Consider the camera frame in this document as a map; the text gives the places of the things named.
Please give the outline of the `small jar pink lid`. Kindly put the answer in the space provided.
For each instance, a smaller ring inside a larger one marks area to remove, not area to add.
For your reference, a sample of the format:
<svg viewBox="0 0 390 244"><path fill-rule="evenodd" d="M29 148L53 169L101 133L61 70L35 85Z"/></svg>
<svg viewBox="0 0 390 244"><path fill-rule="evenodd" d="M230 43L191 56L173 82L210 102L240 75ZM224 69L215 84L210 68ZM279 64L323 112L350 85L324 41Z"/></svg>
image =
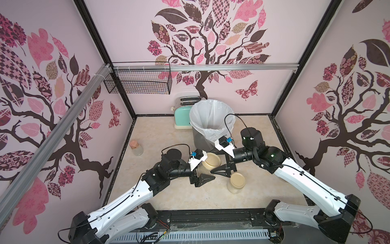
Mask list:
<svg viewBox="0 0 390 244"><path fill-rule="evenodd" d="M141 156L143 154L143 147L139 144L137 140L131 140L129 146L135 156Z"/></svg>

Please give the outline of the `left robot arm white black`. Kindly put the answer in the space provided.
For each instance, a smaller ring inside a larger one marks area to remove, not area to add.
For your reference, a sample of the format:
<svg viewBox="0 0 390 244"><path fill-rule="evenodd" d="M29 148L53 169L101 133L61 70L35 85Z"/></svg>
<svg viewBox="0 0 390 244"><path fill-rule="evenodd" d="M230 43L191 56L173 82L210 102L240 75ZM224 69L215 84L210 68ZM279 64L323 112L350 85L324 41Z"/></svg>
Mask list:
<svg viewBox="0 0 390 244"><path fill-rule="evenodd" d="M188 178L196 188L215 179L198 175L196 168L207 159L204 150L190 153L188 161L181 151L169 149L151 169L141 174L138 182L127 192L89 214L81 211L72 219L66 244L109 244L116 238L139 228L155 226L158 213L148 202L167 188L172 180Z"/></svg>

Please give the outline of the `aluminium rail left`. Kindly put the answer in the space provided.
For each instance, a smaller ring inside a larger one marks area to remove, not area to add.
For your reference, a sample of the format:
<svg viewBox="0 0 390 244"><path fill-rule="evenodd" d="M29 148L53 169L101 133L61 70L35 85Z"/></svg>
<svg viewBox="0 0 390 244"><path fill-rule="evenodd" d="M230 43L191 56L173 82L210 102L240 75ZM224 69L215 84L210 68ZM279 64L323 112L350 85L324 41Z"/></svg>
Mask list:
<svg viewBox="0 0 390 244"><path fill-rule="evenodd" d="M87 105L98 86L111 71L112 69L109 64L102 65L99 68L81 95L55 126L49 137L44 140L43 144L37 149L31 160L23 167L22 171L17 175L12 184L6 189L1 197L1 225L4 225L17 203L21 200L29 186L38 176L40 170L63 140L65 134L75 123L81 110Z"/></svg>

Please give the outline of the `aluminium rail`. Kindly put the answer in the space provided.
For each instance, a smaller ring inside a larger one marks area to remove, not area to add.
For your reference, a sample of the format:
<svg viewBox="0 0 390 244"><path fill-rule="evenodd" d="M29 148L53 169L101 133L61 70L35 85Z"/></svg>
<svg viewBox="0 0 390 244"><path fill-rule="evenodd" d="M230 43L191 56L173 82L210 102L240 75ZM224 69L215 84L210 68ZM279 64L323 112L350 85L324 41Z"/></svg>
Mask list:
<svg viewBox="0 0 390 244"><path fill-rule="evenodd" d="M296 71L299 64L230 64L230 65L138 65L138 66L114 66L114 71L255 71L255 70L293 70Z"/></svg>
<svg viewBox="0 0 390 244"><path fill-rule="evenodd" d="M31 160L23 167L22 171L17 175L12 184L6 189L1 197L1 225L4 225L17 203L21 200L29 186L38 176L40 170L63 140L65 134L75 123L81 110L87 105L98 86L111 71L112 69L109 64L102 65L99 68L81 95L55 126L49 137L44 140L43 144L37 149Z"/></svg>

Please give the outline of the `aluminium rail back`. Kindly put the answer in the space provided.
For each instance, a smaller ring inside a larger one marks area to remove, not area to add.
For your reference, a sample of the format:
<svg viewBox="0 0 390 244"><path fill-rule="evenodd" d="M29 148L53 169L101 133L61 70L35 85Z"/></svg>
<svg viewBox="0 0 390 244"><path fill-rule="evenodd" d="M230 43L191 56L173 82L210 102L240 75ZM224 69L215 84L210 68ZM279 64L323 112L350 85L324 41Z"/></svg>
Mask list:
<svg viewBox="0 0 390 244"><path fill-rule="evenodd" d="M138 66L114 66L114 71L255 71L255 70L293 70L296 71L299 64L230 64L230 65L138 65Z"/></svg>

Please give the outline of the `glass jar tan lid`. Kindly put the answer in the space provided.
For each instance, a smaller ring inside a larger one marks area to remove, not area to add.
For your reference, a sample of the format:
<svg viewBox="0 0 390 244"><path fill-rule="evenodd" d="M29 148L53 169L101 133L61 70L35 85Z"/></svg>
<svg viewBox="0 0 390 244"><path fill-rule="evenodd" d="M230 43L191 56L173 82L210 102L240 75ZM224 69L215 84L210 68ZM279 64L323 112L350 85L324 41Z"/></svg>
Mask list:
<svg viewBox="0 0 390 244"><path fill-rule="evenodd" d="M235 172L231 175L227 183L227 189L231 193L237 194L243 190L245 185L246 185L246 178L241 173Z"/></svg>
<svg viewBox="0 0 390 244"><path fill-rule="evenodd" d="M208 152L206 161L202 161L197 167L197 174L211 174L211 170L221 166L221 159L218 155Z"/></svg>

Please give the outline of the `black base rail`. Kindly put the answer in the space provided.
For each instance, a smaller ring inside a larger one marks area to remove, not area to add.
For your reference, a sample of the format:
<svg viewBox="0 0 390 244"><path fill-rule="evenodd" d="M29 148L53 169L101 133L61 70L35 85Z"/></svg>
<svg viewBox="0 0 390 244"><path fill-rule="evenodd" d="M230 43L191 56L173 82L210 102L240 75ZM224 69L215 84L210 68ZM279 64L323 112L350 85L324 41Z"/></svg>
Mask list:
<svg viewBox="0 0 390 244"><path fill-rule="evenodd" d="M291 226L295 222L282 222L272 226L263 218L264 209L157 210L158 219L154 227L150 229L139 228L133 231L162 231L166 234L170 231L267 229L270 234L270 242L274 244L286 243L289 236L285 233L284 226Z"/></svg>

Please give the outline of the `white trash bag liner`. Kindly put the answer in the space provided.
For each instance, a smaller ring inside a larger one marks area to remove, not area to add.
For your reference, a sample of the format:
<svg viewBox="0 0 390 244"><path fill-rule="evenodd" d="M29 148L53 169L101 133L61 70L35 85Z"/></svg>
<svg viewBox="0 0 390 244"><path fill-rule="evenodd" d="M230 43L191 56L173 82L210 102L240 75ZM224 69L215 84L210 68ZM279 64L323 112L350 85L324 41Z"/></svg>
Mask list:
<svg viewBox="0 0 390 244"><path fill-rule="evenodd" d="M218 100L202 100L190 110L190 124L210 142L229 136L236 122L233 109Z"/></svg>

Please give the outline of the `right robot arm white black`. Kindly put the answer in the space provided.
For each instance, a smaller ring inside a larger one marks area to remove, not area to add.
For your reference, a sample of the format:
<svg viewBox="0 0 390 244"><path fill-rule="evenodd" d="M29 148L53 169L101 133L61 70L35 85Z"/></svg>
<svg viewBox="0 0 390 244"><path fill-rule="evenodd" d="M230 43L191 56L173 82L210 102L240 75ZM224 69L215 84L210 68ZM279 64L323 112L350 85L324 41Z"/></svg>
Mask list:
<svg viewBox="0 0 390 244"><path fill-rule="evenodd" d="M257 129L243 129L241 138L241 148L236 148L230 137L222 136L215 140L214 147L227 153L229 160L225 165L213 169L212 173L230 178L232 172L237 170L236 164L253 161L259 168L290 183L314 203L313 206L300 206L274 199L263 212L268 224L274 226L282 222L295 222L316 228L337 243L345 243L353 233L351 228L359 212L360 199L332 189L300 167L281 149L267 146Z"/></svg>

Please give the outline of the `mint green toaster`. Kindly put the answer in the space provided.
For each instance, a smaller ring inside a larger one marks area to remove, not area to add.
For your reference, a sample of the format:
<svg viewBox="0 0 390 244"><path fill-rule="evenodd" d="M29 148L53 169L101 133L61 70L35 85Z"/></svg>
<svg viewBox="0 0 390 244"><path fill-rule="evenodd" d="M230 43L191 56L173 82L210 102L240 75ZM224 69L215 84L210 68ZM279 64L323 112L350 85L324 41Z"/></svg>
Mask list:
<svg viewBox="0 0 390 244"><path fill-rule="evenodd" d="M190 111L192 107L201 100L202 97L200 96L184 96L175 100L176 104L173 107L175 129L188 130L192 128Z"/></svg>

